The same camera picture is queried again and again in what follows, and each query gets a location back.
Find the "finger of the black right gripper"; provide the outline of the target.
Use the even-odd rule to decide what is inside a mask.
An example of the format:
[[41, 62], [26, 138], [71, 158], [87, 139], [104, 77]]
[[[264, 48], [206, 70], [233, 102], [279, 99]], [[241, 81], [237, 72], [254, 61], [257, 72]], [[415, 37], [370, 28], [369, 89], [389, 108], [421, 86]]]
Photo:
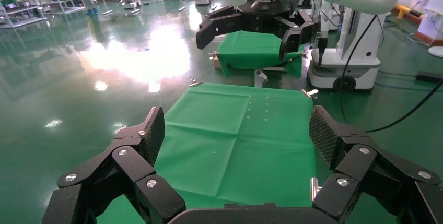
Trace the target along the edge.
[[196, 33], [197, 48], [202, 50], [216, 36], [242, 30], [242, 14], [233, 6], [226, 6], [208, 13]]
[[279, 19], [279, 59], [285, 60], [288, 53], [297, 52], [300, 45], [311, 42], [315, 22], [305, 10], [298, 10], [294, 18]]

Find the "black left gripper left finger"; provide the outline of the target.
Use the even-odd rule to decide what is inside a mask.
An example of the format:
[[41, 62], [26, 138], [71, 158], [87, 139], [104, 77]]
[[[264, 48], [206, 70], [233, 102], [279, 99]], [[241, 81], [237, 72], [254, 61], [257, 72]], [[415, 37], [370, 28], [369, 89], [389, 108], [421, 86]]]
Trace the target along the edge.
[[164, 137], [164, 111], [153, 107], [142, 123], [118, 131], [103, 152], [58, 179], [42, 222], [96, 223], [125, 196], [145, 223], [169, 223], [186, 206], [154, 167]]

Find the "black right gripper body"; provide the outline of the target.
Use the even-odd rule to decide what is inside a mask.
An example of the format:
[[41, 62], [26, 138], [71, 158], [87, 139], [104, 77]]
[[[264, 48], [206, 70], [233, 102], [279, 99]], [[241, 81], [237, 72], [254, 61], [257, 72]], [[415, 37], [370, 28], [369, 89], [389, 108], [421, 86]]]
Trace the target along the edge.
[[237, 7], [240, 20], [237, 29], [273, 34], [282, 38], [287, 30], [295, 30], [302, 38], [312, 37], [308, 17], [294, 14], [300, 0], [246, 0]]

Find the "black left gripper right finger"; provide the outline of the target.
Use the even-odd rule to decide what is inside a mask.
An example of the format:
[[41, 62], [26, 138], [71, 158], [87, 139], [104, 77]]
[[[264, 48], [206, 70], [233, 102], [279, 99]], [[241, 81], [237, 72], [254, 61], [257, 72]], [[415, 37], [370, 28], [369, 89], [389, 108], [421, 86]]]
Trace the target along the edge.
[[440, 177], [381, 148], [364, 130], [313, 108], [309, 136], [332, 174], [313, 198], [314, 208], [344, 223], [368, 194], [398, 223], [442, 223]]

